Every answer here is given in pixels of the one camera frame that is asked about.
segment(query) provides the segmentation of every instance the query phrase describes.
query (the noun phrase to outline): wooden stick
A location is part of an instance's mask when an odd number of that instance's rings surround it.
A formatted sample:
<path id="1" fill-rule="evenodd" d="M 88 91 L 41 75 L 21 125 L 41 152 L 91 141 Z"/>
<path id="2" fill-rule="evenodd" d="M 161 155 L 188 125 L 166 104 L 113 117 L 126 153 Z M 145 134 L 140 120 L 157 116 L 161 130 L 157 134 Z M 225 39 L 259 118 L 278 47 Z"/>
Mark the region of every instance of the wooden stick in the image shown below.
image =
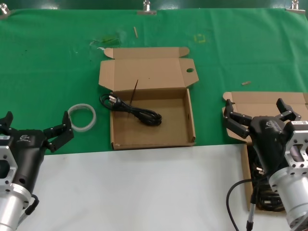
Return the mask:
<path id="1" fill-rule="evenodd" d="M 134 26 L 134 31 L 135 31 L 136 38 L 138 38 L 138 33 L 137 33 L 137 29 L 135 26 Z"/>
<path id="2" fill-rule="evenodd" d="M 242 85 L 247 85 L 247 84 L 251 84 L 251 81 L 247 81 L 247 82 L 242 83 Z"/>

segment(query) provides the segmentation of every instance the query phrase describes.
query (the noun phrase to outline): small debris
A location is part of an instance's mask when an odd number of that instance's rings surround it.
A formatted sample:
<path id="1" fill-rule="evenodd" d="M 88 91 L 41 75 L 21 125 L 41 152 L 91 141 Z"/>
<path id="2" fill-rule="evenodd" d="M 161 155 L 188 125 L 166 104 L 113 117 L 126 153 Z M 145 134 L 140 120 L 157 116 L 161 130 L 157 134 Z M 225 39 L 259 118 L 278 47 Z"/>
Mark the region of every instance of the small debris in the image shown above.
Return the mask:
<path id="1" fill-rule="evenodd" d="M 251 84 L 251 81 L 247 81 L 247 82 L 242 83 L 242 85 L 248 85 L 248 84 Z"/>
<path id="2" fill-rule="evenodd" d="M 135 31 L 136 38 L 138 38 L 138 33 L 137 33 L 137 29 L 135 26 L 134 26 L 134 31 Z"/>
<path id="3" fill-rule="evenodd" d="M 102 38 L 93 39 L 90 44 L 93 47 L 119 47 L 120 46 L 120 38 L 118 34 L 115 35 L 107 35 Z"/>

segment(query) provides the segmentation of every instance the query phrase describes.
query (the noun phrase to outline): robotic arm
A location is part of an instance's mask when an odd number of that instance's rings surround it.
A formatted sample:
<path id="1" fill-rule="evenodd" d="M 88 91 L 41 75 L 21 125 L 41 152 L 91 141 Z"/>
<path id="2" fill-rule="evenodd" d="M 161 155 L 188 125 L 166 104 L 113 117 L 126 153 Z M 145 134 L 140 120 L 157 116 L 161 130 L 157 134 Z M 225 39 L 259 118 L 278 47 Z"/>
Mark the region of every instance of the robotic arm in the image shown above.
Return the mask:
<path id="1" fill-rule="evenodd" d="M 74 137 L 67 112 L 61 125 L 44 131 L 16 130 L 12 121 L 11 112 L 0 119 L 0 231 L 15 231 L 33 212 L 39 200 L 32 192 L 46 150 L 55 152 Z"/>
<path id="2" fill-rule="evenodd" d="M 233 111 L 226 101 L 225 126 L 242 138 L 250 136 L 271 188 L 278 193 L 293 231 L 308 228 L 308 121 L 278 99 L 277 116 L 254 118 Z M 248 223 L 253 224 L 254 210 Z"/>

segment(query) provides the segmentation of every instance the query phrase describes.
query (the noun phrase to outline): black power cable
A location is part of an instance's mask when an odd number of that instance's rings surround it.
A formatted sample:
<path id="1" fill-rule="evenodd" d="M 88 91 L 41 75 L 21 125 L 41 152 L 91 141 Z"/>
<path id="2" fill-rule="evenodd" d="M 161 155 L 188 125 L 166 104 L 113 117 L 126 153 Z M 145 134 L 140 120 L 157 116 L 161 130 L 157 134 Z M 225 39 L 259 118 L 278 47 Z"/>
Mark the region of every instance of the black power cable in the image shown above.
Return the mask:
<path id="1" fill-rule="evenodd" d="M 251 169 L 251 178 L 254 180 L 260 177 L 263 169 L 260 160 L 253 148 L 248 148 L 248 155 L 250 156 L 249 166 Z M 284 211 L 284 207 L 279 194 L 277 192 L 273 192 L 268 180 L 264 179 L 260 183 L 262 183 L 262 185 L 259 185 L 257 190 L 257 207 L 261 210 L 272 212 Z"/>
<path id="2" fill-rule="evenodd" d="M 233 216 L 232 216 L 232 213 L 231 213 L 231 210 L 230 210 L 230 206 L 229 206 L 229 197 L 230 197 L 230 194 L 232 192 L 232 190 L 240 185 L 240 184 L 244 184 L 244 183 L 248 183 L 248 182 L 251 182 L 252 179 L 246 179 L 246 180 L 240 180 L 239 182 L 235 183 L 234 185 L 231 186 L 231 188 L 229 189 L 228 193 L 227 193 L 227 197 L 226 197 L 226 205 L 227 205 L 227 211 L 228 211 L 228 214 L 229 214 L 229 217 L 230 217 L 230 220 L 235 228 L 236 231 L 239 231 L 239 229 L 237 228 L 236 224 L 235 224 L 235 221 L 233 219 Z"/>
<path id="3" fill-rule="evenodd" d="M 34 198 L 34 202 L 32 203 L 32 205 L 29 205 L 29 207 L 25 210 L 25 214 L 28 215 L 28 216 L 31 215 L 31 213 L 33 213 L 33 211 L 39 205 L 38 197 L 34 194 L 32 194 L 32 197 Z"/>
<path id="4" fill-rule="evenodd" d="M 130 106 L 113 94 L 102 95 L 100 102 L 111 111 L 131 113 L 146 125 L 158 126 L 162 123 L 162 116 L 160 114 L 148 109 Z"/>

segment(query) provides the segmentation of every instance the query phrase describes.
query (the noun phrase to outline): open cardboard box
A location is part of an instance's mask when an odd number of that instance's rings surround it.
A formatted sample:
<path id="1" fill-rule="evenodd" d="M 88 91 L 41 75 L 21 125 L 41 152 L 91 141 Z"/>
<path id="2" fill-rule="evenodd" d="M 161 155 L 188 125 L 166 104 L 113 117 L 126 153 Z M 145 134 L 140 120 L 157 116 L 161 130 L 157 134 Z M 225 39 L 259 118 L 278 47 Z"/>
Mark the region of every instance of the open cardboard box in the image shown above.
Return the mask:
<path id="1" fill-rule="evenodd" d="M 199 79 L 193 60 L 180 58 L 188 53 L 186 47 L 104 50 L 113 60 L 101 62 L 99 85 L 112 90 L 127 103 L 133 97 L 132 106 L 153 110 L 163 118 L 161 125 L 151 127 L 126 112 L 111 112 L 113 149 L 194 145 L 193 113 L 187 87 Z"/>
<path id="2" fill-rule="evenodd" d="M 295 93 L 295 92 L 225 92 L 223 99 L 226 101 L 230 99 L 233 103 L 233 109 L 235 112 L 255 116 L 276 116 L 280 112 L 276 106 L 276 102 L 279 98 L 290 105 L 293 110 L 302 116 L 301 120 L 308 120 L 308 93 Z M 247 147 L 252 145 L 251 138 L 248 136 L 243 139 L 227 129 L 227 133 L 230 137 L 240 141 L 244 141 L 245 145 L 241 151 L 242 157 L 242 169 L 244 179 L 250 179 L 250 168 L 248 162 L 248 150 Z M 250 196 L 253 191 L 252 183 L 244 184 L 245 195 L 247 200 L 248 210 L 250 209 Z M 259 210 L 256 211 L 269 214 L 285 213 L 285 212 L 268 212 Z"/>

